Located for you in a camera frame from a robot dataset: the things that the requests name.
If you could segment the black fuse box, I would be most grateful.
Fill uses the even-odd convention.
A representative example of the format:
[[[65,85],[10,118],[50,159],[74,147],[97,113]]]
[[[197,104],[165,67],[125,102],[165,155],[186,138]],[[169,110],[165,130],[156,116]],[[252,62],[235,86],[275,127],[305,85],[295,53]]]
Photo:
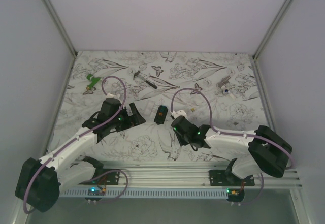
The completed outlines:
[[[160,105],[157,109],[157,112],[156,112],[156,115],[154,118],[154,122],[157,125],[164,124],[167,113],[168,113],[168,108],[164,105]]]

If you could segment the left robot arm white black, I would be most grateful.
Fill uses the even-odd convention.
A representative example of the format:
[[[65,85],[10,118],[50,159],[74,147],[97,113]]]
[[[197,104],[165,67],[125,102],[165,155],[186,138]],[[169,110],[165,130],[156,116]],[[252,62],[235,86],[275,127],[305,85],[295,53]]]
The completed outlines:
[[[99,111],[86,120],[76,134],[63,145],[39,158],[29,158],[22,165],[15,196],[40,212],[46,212],[60,194],[80,184],[98,184],[103,180],[103,165],[91,157],[74,161],[87,149],[113,132],[125,131],[145,123],[136,105],[131,113],[116,98],[106,98]]]

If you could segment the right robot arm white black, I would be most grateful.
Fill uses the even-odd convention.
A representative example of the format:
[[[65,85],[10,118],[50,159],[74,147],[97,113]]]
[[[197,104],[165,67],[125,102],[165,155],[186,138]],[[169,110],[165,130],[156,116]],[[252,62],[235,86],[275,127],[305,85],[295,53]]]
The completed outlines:
[[[216,150],[219,157],[228,159],[225,180],[232,186],[259,173],[281,178],[293,150],[290,144],[264,125],[254,131],[223,132],[209,125],[195,126],[186,117],[178,116],[171,127],[180,145],[190,145],[194,150]]]

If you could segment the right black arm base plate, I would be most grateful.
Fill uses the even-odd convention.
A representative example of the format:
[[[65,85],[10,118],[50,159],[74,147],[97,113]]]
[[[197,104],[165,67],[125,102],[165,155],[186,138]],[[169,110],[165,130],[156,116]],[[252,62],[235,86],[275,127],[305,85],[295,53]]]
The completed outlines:
[[[208,173],[211,186],[255,186],[254,177],[252,175],[240,179],[232,173],[226,174],[226,170],[210,170]]]

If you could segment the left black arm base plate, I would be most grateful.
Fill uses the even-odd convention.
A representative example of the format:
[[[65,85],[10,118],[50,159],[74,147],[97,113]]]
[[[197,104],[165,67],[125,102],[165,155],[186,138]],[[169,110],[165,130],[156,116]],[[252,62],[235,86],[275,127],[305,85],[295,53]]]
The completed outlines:
[[[103,169],[96,171],[89,180],[83,180],[81,185],[118,185],[120,178],[120,170]]]

